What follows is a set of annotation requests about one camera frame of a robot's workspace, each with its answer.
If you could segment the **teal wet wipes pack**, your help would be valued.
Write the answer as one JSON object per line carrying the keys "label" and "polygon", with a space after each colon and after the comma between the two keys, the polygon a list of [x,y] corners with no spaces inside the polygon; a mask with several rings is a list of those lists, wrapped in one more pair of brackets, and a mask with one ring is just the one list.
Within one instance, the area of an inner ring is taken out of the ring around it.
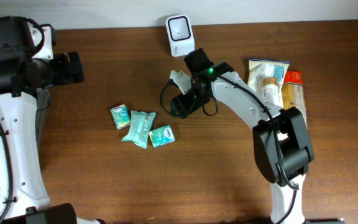
{"label": "teal wet wipes pack", "polygon": [[149,131],[151,130],[156,113],[131,111],[131,125],[129,132],[122,138],[123,142],[132,141],[136,146],[147,149]]}

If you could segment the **small teal tissue pack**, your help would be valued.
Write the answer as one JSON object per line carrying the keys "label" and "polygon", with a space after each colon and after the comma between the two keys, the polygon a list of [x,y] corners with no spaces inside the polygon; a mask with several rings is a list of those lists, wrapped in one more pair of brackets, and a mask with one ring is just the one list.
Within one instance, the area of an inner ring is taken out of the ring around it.
{"label": "small teal tissue pack", "polygon": [[131,119],[126,105],[119,105],[110,109],[114,124],[117,129],[122,129],[131,124]]}

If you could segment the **yellow blue-edged snack bag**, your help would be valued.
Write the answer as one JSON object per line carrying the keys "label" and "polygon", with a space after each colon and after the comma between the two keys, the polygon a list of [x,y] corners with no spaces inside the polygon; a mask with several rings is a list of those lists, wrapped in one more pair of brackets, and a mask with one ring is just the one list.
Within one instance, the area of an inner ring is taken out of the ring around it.
{"label": "yellow blue-edged snack bag", "polygon": [[247,84],[260,96],[263,97],[263,79],[268,77],[275,77],[280,86],[280,93],[282,95],[283,81],[289,65],[289,61],[267,60],[257,58],[249,59],[249,77]]}

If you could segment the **white cream tube gold cap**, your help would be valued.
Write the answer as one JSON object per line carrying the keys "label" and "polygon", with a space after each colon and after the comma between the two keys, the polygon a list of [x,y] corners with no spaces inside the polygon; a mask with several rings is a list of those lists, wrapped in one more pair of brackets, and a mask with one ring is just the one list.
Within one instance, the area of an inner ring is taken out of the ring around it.
{"label": "white cream tube gold cap", "polygon": [[280,86],[275,77],[268,77],[263,79],[262,94],[268,103],[283,107]]}

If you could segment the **orange spaghetti pasta package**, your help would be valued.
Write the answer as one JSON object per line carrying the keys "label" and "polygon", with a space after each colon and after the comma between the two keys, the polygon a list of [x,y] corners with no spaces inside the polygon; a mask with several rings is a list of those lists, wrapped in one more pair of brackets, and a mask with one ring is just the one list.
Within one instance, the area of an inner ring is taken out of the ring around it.
{"label": "orange spaghetti pasta package", "polygon": [[306,105],[303,94],[303,79],[301,71],[287,71],[282,86],[283,108],[296,107],[301,111],[307,124]]}

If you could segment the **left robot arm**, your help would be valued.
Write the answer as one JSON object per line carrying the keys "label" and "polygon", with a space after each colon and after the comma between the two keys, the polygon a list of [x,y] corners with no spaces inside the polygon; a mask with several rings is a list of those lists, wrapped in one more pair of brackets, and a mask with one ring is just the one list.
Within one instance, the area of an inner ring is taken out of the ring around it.
{"label": "left robot arm", "polygon": [[51,205],[40,171],[37,92],[85,79],[78,53],[54,45],[51,25],[0,17],[0,223],[83,223],[70,203]]}

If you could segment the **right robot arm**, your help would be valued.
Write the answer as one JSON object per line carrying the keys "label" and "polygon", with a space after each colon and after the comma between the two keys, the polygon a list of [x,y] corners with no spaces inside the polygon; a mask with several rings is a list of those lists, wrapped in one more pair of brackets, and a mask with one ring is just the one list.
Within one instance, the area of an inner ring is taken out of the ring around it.
{"label": "right robot arm", "polygon": [[306,223],[302,188],[314,151],[301,111],[263,99],[228,63],[214,64],[203,49],[190,52],[184,62],[190,74],[170,75],[169,84],[181,93],[167,113],[184,119],[211,100],[228,106],[252,131],[255,163],[272,193],[269,222]]}

